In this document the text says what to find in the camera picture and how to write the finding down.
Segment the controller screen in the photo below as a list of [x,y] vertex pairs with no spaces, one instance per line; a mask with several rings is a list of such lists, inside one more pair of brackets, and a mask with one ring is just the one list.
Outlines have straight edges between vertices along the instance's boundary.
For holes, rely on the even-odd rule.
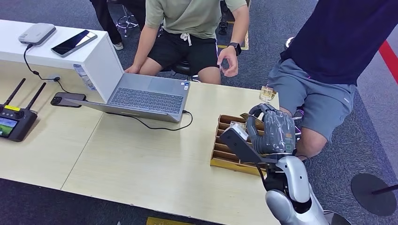
[[8,137],[18,122],[0,117],[0,136]]

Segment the man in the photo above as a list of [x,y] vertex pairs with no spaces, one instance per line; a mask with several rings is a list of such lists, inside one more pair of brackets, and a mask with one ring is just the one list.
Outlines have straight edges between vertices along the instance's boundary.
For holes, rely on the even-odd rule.
[[[98,22],[108,35],[116,50],[123,49],[122,36],[117,30],[115,23],[109,13],[107,0],[90,0],[97,14]],[[145,23],[145,0],[117,0],[122,3],[136,18],[140,29]]]
[[397,0],[319,0],[268,86],[281,110],[304,104],[297,155],[313,157],[351,113],[357,78],[398,23]]
[[[227,59],[230,67],[221,68],[226,76],[238,73],[237,55],[249,25],[245,0],[225,0],[235,17],[231,43],[217,58],[215,30],[221,19],[220,0],[147,0],[146,21],[141,32],[133,65],[128,73],[154,76],[181,59],[191,66],[204,83],[221,83],[220,64]],[[163,32],[157,37],[164,20]]]

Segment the cardboard divider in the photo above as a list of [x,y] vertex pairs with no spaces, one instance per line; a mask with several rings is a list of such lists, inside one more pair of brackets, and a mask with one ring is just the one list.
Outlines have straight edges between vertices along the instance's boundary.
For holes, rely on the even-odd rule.
[[[253,163],[242,163],[234,154],[234,152],[221,141],[220,135],[230,126],[232,121],[246,123],[246,120],[240,117],[220,115],[218,119],[210,165],[259,176],[259,171]],[[257,125],[256,128],[259,132],[259,135],[264,135],[263,126]],[[266,165],[259,164],[259,167],[261,168],[262,173],[265,175]]]

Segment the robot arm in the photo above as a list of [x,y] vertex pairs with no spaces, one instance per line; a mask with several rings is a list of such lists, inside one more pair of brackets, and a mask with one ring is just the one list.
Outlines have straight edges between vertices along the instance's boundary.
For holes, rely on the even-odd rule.
[[[266,203],[282,225],[328,225],[323,209],[308,182],[306,168],[294,156],[295,126],[292,117],[268,104],[253,107],[246,121],[252,145],[233,127],[221,134],[221,140],[242,162],[266,165]],[[255,120],[263,114],[264,135]]]

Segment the green t-shirt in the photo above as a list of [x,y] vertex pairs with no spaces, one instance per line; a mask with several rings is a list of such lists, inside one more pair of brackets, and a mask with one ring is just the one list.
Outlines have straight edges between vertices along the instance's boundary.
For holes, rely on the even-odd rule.
[[[246,0],[225,0],[231,12]],[[146,0],[145,24],[158,29],[162,21],[168,33],[187,33],[198,38],[215,38],[221,20],[220,0]]]

